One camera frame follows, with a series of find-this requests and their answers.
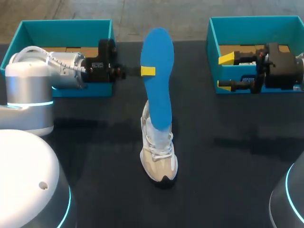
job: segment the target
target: shoelace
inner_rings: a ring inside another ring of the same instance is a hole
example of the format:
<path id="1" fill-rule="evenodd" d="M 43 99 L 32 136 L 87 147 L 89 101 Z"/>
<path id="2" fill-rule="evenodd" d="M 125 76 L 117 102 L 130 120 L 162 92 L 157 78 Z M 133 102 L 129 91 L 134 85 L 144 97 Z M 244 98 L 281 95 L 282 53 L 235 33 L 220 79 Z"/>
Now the shoelace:
<path id="1" fill-rule="evenodd" d="M 159 159 L 165 159 L 165 158 L 169 158 L 172 156 L 172 139 L 173 139 L 173 134 L 170 133 L 169 134 L 169 145 L 166 146 L 164 149 L 157 149 L 155 148 L 155 145 L 153 145 L 149 139 L 149 137 L 147 136 L 146 134 L 146 131 L 143 129 L 143 132 L 145 134 L 145 137 L 149 143 L 149 147 L 145 149 L 146 150 L 149 150 L 152 154 L 152 159 L 153 161 L 155 162 L 156 160 L 159 160 Z"/>

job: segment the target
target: sneaker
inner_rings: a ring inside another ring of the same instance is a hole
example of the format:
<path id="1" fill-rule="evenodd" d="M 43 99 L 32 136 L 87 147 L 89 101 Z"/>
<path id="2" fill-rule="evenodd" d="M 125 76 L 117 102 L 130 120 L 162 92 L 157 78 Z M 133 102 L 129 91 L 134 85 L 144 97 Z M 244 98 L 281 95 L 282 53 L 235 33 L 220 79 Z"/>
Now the sneaker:
<path id="1" fill-rule="evenodd" d="M 171 183 L 177 174 L 177 158 L 172 143 L 171 126 L 164 131 L 153 127 L 147 101 L 142 117 L 142 165 L 149 177 L 158 183 Z"/>

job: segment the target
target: teal box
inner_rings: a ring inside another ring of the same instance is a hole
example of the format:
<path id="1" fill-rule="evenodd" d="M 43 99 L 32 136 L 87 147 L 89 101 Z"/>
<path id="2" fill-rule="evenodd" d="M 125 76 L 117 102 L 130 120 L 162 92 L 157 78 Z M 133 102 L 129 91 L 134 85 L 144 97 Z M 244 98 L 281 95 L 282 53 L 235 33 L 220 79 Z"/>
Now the teal box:
<path id="1" fill-rule="evenodd" d="M 114 39 L 112 20 L 24 20 L 12 39 L 0 66 L 5 67 L 10 58 L 28 46 L 87 47 L 96 48 L 100 39 Z M 54 97 L 101 97 L 112 95 L 112 83 L 88 83 L 83 90 L 53 90 Z"/>
<path id="2" fill-rule="evenodd" d="M 262 45 L 277 42 L 288 45 L 295 55 L 304 52 L 304 24 L 298 16 L 214 17 L 209 19 L 206 51 L 217 94 L 231 94 L 218 88 L 218 80 L 240 81 L 243 75 L 256 74 L 255 65 L 218 65 L 220 45 Z M 266 89 L 262 93 L 295 92 Z M 250 93 L 238 90 L 233 93 Z"/>

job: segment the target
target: blue insole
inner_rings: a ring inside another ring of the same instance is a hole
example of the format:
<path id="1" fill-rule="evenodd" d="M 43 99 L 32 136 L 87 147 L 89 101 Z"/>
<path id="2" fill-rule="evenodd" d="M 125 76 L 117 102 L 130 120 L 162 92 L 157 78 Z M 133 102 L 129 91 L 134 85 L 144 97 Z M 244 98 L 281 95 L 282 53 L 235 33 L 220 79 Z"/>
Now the blue insole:
<path id="1" fill-rule="evenodd" d="M 172 112 L 169 78 L 174 64 L 174 47 L 169 33 L 154 28 L 146 37 L 141 54 L 141 66 L 155 67 L 155 76 L 144 76 L 149 100 L 151 122 L 157 130 L 171 125 Z"/>

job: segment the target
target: table surface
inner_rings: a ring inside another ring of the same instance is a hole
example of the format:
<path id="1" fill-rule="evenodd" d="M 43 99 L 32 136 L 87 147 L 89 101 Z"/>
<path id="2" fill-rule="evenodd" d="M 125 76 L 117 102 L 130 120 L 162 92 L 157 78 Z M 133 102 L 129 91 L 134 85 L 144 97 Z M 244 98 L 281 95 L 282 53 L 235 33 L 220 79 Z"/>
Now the table surface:
<path id="1" fill-rule="evenodd" d="M 44 139 L 72 186 L 79 228 L 271 227 L 270 194 L 304 149 L 304 94 L 216 95 L 205 44 L 174 43 L 179 174 L 169 190 L 155 187 L 140 162 L 141 79 L 117 82 L 111 98 L 55 99 L 55 128 Z M 137 66 L 141 47 L 118 43 L 121 63 Z"/>

